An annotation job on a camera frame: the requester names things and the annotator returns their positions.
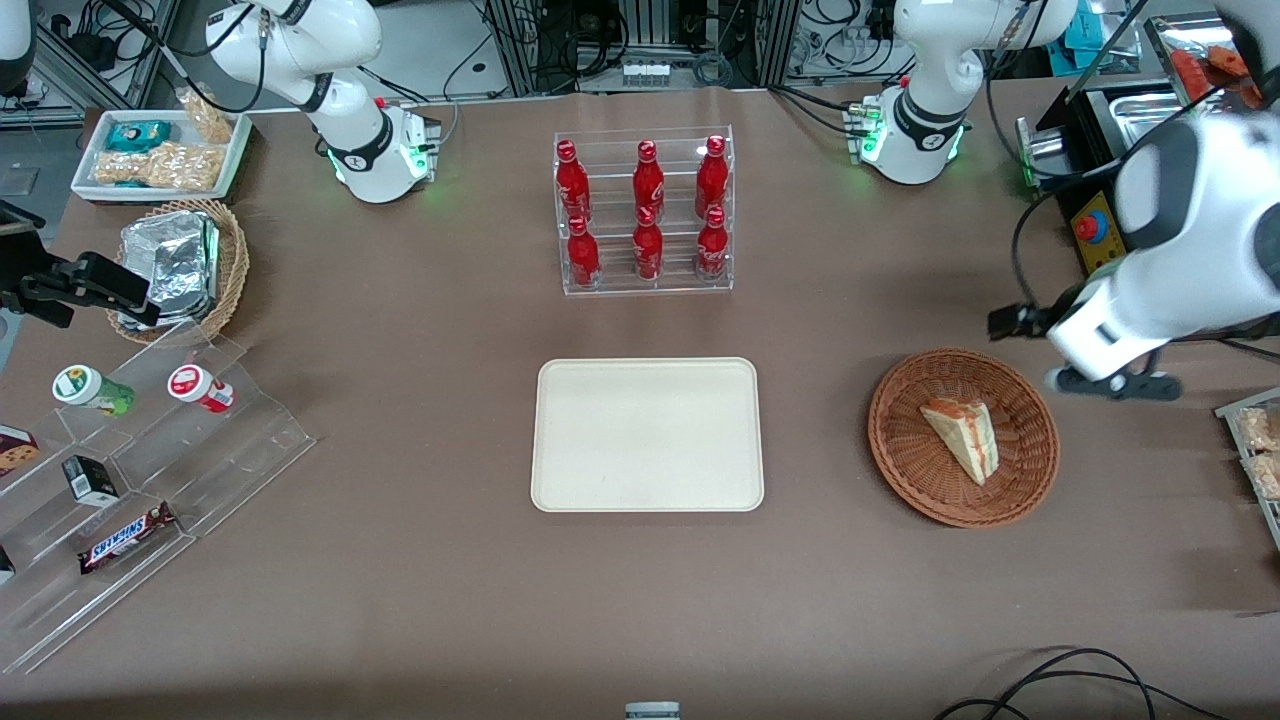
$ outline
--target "white tray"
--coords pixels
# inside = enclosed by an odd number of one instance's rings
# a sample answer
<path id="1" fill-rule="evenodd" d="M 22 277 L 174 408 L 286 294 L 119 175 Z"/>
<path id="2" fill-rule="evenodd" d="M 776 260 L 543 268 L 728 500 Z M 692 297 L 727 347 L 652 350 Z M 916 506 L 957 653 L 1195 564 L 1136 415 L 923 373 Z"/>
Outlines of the white tray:
<path id="1" fill-rule="evenodd" d="M 131 123 L 140 120 L 168 120 L 173 123 L 173 135 L 169 140 L 183 145 L 207 145 L 200 136 L 195 123 L 187 117 L 186 110 L 108 110 L 97 120 L 93 135 L 84 145 L 84 155 L 81 156 L 79 167 L 76 168 L 76 177 L 72 178 L 72 192 L 84 200 L 93 202 L 169 202 L 172 200 L 218 200 L 225 197 L 236 179 L 236 170 L 239 168 L 244 147 L 248 145 L 248 135 L 253 128 L 253 122 L 248 115 L 236 117 L 232 126 L 232 140 L 227 143 L 227 160 L 218 173 L 218 182 L 209 192 L 193 192 L 189 190 L 175 190 L 169 187 L 118 187 L 115 184 L 102 184 L 93 179 L 93 167 L 97 165 L 97 154 L 106 147 L 106 136 L 111 126 L 116 123 Z"/>
<path id="2" fill-rule="evenodd" d="M 755 366 L 742 357 L 552 360 L 538 374 L 545 512 L 745 512 L 764 500 Z"/>

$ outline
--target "red button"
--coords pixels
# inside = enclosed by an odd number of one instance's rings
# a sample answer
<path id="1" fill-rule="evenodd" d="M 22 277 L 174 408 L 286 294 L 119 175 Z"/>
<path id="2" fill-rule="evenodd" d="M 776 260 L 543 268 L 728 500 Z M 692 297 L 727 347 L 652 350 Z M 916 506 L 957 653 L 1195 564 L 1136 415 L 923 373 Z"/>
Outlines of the red button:
<path id="1" fill-rule="evenodd" d="M 1088 242 L 1098 237 L 1098 220 L 1093 215 L 1085 215 L 1080 218 L 1080 222 L 1075 223 L 1075 237 Z"/>

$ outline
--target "black box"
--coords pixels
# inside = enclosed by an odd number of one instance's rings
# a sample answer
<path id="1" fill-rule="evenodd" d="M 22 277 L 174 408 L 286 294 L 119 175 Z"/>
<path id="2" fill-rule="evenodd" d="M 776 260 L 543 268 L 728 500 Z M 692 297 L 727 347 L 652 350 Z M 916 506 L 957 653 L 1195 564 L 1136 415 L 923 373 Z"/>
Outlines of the black box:
<path id="1" fill-rule="evenodd" d="M 63 474 L 72 487 L 76 502 L 106 507 L 120 498 L 115 486 L 111 484 L 111 475 L 106 473 L 106 466 L 81 455 L 72 455 L 63 462 Z"/>

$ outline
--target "emergency stop button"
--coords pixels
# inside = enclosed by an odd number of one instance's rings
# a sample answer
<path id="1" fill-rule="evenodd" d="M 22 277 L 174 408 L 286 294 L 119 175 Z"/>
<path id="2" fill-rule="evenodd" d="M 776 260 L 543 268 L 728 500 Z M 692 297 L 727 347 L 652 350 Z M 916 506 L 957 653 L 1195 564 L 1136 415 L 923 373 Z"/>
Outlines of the emergency stop button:
<path id="1" fill-rule="evenodd" d="M 1075 223 L 1075 237 L 1080 242 L 1097 245 L 1107 236 L 1107 217 L 1094 210 Z"/>

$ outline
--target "small box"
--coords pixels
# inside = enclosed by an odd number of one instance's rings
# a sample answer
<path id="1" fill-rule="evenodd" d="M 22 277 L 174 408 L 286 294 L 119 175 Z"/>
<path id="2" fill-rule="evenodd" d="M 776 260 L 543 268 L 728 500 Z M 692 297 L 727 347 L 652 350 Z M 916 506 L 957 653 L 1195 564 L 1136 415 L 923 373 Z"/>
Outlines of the small box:
<path id="1" fill-rule="evenodd" d="M 81 505 L 106 507 L 120 498 L 106 465 L 81 455 L 72 455 L 63 462 L 63 474 L 72 486 L 72 495 Z"/>
<path id="2" fill-rule="evenodd" d="M 40 457 L 40 446 L 31 433 L 0 425 L 0 478 L 36 457 Z"/>
<path id="3" fill-rule="evenodd" d="M 8 583 L 9 578 L 13 578 L 17 571 L 18 570 L 13 566 L 13 560 L 9 560 L 4 548 L 0 547 L 0 585 Z"/>

